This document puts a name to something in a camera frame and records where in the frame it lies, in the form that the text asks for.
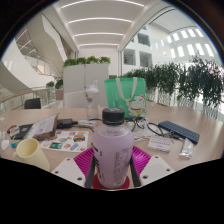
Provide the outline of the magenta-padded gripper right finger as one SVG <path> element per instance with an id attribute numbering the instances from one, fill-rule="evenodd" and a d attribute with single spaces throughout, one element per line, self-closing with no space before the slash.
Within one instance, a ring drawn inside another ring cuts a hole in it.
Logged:
<path id="1" fill-rule="evenodd" d="M 136 146 L 133 147 L 130 168 L 135 187 L 148 185 L 174 173 L 174 170 L 159 155 L 150 156 Z"/>

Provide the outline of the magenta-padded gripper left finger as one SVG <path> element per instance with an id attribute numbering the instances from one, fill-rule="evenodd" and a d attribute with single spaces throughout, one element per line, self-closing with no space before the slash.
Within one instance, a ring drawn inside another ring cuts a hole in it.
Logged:
<path id="1" fill-rule="evenodd" d="M 65 158 L 52 174 L 84 188 L 91 188 L 94 179 L 95 161 L 93 148 L 85 150 L 75 158 Z"/>

